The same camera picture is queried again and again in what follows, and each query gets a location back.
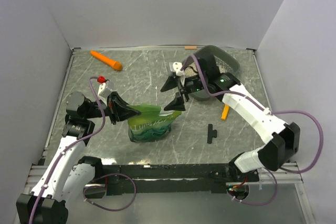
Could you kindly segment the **green litter bag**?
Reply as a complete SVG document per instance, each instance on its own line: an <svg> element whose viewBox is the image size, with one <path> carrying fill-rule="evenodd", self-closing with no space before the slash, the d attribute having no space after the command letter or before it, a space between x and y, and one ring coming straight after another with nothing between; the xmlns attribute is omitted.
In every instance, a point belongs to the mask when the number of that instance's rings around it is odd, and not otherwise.
<svg viewBox="0 0 336 224"><path fill-rule="evenodd" d="M130 105L140 115L128 119L128 137L131 142L147 143L163 139L172 130L173 122L181 111L162 111L160 106L141 104Z"/></svg>

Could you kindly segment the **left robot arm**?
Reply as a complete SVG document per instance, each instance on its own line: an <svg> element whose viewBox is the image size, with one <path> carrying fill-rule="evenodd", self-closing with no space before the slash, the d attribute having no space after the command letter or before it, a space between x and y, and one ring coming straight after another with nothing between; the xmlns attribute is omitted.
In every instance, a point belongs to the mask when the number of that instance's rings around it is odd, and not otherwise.
<svg viewBox="0 0 336 224"><path fill-rule="evenodd" d="M58 149L39 182L16 202L20 223L66 223L71 205L84 186L103 179L100 158L80 157L96 133L92 119L109 118L112 124L140 115L117 92L90 101L80 92L67 99L65 126Z"/></svg>

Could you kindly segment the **yellow plastic scoop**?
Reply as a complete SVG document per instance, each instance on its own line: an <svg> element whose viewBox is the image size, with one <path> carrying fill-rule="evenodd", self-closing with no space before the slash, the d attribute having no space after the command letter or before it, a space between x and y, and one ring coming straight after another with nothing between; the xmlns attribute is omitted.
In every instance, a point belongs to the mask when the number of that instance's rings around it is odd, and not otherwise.
<svg viewBox="0 0 336 224"><path fill-rule="evenodd" d="M228 117L228 113L229 113L229 106L225 104L222 111L221 120L225 121Z"/></svg>

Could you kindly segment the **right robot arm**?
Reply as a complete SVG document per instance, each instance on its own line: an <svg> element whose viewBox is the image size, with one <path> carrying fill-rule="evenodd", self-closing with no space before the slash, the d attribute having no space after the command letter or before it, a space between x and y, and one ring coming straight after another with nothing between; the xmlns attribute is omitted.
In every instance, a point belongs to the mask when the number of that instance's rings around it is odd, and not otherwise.
<svg viewBox="0 0 336 224"><path fill-rule="evenodd" d="M231 73L222 73L215 57L189 56L185 62L173 62L161 92L177 88L175 98L164 109L185 111L189 94L204 90L236 111L260 136L263 146L242 152L228 164L231 179L241 181L259 168L277 171L299 148L300 127L286 123L258 102Z"/></svg>

